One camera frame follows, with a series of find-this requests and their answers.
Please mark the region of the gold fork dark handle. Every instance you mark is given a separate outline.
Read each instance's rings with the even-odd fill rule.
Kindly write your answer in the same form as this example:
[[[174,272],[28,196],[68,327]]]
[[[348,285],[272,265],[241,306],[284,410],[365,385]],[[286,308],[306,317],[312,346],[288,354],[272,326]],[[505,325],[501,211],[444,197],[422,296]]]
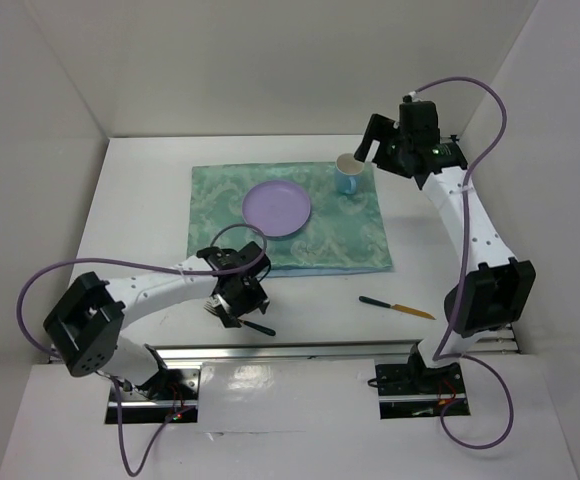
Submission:
[[[218,317],[219,316],[219,314],[217,313],[217,310],[216,310],[216,308],[213,305],[213,303],[212,303],[211,300],[208,300],[205,303],[204,309],[207,312],[209,312],[211,315],[215,316],[215,317]],[[238,322],[239,322],[239,324],[241,326],[246,326],[246,327],[251,328],[253,330],[256,330],[256,331],[258,331],[260,333],[263,333],[263,334],[265,334],[267,336],[270,336],[270,337],[275,337],[276,336],[276,331],[275,330],[273,330],[271,328],[268,328],[268,327],[265,327],[263,325],[256,324],[256,323],[251,322],[251,321],[248,321],[248,320],[241,320],[241,319],[239,319]]]

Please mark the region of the light blue ceramic mug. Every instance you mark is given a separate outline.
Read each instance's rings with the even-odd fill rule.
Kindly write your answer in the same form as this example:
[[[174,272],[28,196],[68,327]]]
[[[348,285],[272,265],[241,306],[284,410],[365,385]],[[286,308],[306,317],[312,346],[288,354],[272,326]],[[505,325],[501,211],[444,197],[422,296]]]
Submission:
[[[340,155],[335,162],[335,188],[344,195],[354,195],[359,188],[364,163],[352,153]]]

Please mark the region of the lavender plastic plate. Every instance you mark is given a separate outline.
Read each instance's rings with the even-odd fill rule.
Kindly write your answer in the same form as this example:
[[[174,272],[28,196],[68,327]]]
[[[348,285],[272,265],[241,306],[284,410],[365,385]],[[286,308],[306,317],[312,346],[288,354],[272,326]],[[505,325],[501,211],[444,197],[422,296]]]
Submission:
[[[301,186],[286,180],[270,180],[246,193],[241,210],[246,223],[267,237],[282,238],[301,230],[312,208],[310,197]]]

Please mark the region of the gold knife dark handle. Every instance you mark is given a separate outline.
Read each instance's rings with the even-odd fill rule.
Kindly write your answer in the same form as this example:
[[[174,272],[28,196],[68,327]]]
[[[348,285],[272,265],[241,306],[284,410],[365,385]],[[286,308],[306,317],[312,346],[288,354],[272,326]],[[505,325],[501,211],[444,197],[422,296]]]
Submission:
[[[407,315],[412,315],[412,316],[416,316],[419,318],[424,318],[424,319],[428,319],[428,320],[434,320],[435,317],[427,312],[424,312],[422,310],[418,310],[412,307],[408,307],[405,305],[401,305],[401,304],[390,304],[381,300],[377,300],[374,298],[370,298],[367,296],[359,296],[358,300],[361,303],[367,304],[367,305],[372,305],[372,306],[376,306],[376,307],[380,307],[380,308],[385,308],[385,309],[391,309],[391,310],[395,310]]]

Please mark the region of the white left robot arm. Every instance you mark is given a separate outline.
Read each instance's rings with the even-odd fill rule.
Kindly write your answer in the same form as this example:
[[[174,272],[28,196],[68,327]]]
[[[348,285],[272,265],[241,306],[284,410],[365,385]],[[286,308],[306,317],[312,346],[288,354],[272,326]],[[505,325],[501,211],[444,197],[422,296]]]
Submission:
[[[208,300],[226,328],[242,316],[266,311],[269,299],[259,275],[271,261],[254,242],[240,250],[199,250],[163,272],[104,280],[80,275],[43,323],[71,376],[102,373],[154,399],[166,390],[168,373],[156,349],[123,334],[133,323],[190,300]]]

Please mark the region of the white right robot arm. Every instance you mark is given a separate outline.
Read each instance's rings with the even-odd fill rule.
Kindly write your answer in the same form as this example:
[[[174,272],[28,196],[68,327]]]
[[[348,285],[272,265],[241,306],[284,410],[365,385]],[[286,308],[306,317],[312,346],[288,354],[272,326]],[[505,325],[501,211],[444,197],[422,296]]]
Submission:
[[[536,271],[496,231],[474,184],[465,179],[468,163],[456,141],[441,141],[437,130],[407,137],[396,121],[374,114],[354,158],[366,161],[374,143],[372,162],[415,180],[437,209],[461,261],[461,281],[444,299],[447,326],[416,345],[414,355],[420,359],[406,369],[410,387],[427,392],[439,383],[441,368],[488,332],[520,319]]]

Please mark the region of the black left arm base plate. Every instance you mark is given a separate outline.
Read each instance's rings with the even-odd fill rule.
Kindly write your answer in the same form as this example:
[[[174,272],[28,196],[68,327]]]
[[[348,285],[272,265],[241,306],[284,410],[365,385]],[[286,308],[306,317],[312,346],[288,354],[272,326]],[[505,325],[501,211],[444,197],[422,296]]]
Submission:
[[[157,390],[141,390],[127,381],[121,382],[119,397],[116,397],[114,387],[110,389],[105,423],[117,423],[118,405],[124,425],[157,425],[167,417],[172,418],[173,424],[196,423],[200,380],[201,366],[184,363],[183,368],[171,368],[165,376],[165,383]]]

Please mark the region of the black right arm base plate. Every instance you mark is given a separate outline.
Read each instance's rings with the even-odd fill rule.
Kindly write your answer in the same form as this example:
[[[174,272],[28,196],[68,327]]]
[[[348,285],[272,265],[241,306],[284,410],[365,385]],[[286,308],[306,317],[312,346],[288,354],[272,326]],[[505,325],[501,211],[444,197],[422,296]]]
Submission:
[[[418,379],[406,364],[377,364],[367,384],[377,391],[382,420],[439,417],[444,408],[447,416],[470,415],[458,364]]]

